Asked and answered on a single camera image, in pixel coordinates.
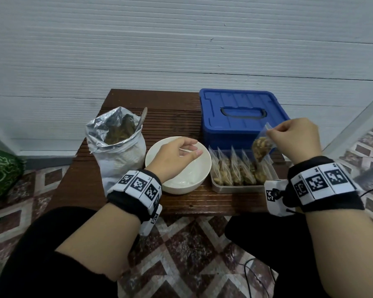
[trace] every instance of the green bag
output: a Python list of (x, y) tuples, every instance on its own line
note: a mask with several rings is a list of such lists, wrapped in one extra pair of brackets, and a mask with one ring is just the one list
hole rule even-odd
[(0, 197), (5, 195), (23, 175), (25, 163), (0, 150)]

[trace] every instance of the blue lid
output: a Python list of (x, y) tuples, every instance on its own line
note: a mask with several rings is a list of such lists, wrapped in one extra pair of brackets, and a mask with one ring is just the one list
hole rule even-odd
[(203, 127), (210, 133), (258, 133), (290, 119), (267, 91), (201, 89)]

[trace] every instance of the bowl rim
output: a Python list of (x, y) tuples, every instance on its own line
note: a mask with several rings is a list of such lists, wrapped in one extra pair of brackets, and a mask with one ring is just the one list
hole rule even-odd
[[(174, 140), (175, 140), (175, 139), (177, 139), (177, 138), (181, 138), (181, 137), (183, 137), (183, 136), (172, 136), (172, 137), (166, 137), (166, 138), (163, 138), (163, 139), (159, 140), (158, 142), (155, 142), (155, 144), (158, 144), (159, 142), (161, 142), (161, 141), (163, 141), (163, 140), (166, 140), (166, 139), (174, 138)], [(199, 142), (199, 141), (198, 141), (198, 143), (201, 144), (202, 147), (203, 147), (203, 149), (207, 152), (207, 154), (210, 155), (209, 150), (204, 146), (204, 144), (201, 143), (201, 142)], [(147, 164), (146, 164), (146, 157), (148, 156), (148, 154), (149, 154), (149, 152), (151, 151), (152, 147), (155, 146), (155, 144), (152, 145), (152, 146), (149, 148), (148, 152), (147, 152), (146, 155), (145, 155), (145, 161), (144, 161), (144, 163), (145, 163), (145, 167), (147, 166)], [(199, 184), (199, 183), (202, 183), (202, 182), (207, 178), (207, 176), (210, 174), (211, 167), (212, 167), (212, 161), (211, 161), (211, 157), (210, 157), (210, 166), (209, 166), (209, 168), (208, 168), (208, 172), (207, 172), (206, 176), (205, 176), (203, 179), (199, 179), (199, 181), (195, 182), (194, 184), (190, 184), (190, 185), (186, 185), (186, 186), (182, 186), (182, 187), (171, 187), (171, 186), (167, 186), (167, 185), (163, 185), (163, 184), (162, 184), (162, 187), (173, 188), (173, 189), (184, 189), (184, 188), (188, 188), (188, 187), (193, 187), (193, 186), (195, 186), (195, 185), (197, 185), (197, 184)]]

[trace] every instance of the white bag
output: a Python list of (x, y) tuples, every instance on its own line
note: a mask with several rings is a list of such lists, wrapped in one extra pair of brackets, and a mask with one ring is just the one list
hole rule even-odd
[[(101, 171), (105, 196), (129, 170), (138, 170), (144, 165), (146, 145), (142, 136), (142, 121), (126, 108), (113, 109), (86, 125), (86, 138), (90, 152), (97, 160)], [(114, 144), (105, 143), (110, 130), (116, 128), (119, 133), (129, 136)]]

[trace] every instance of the wooden table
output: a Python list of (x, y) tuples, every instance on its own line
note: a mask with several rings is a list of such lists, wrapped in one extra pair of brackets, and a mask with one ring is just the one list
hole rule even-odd
[[(186, 136), (202, 141), (198, 93), (112, 89), (98, 115), (118, 106), (137, 115), (144, 107), (148, 108), (142, 129), (147, 150), (157, 141), (171, 136)], [(286, 178), (288, 168), (282, 155), (275, 151), (271, 157), (279, 178)], [(84, 140), (47, 210), (60, 206), (98, 210), (105, 203), (99, 167)], [(218, 194), (211, 190), (209, 177), (191, 193), (163, 193), (160, 204), (163, 206), (162, 213), (167, 215), (233, 215), (246, 211), (267, 211), (264, 193)]]

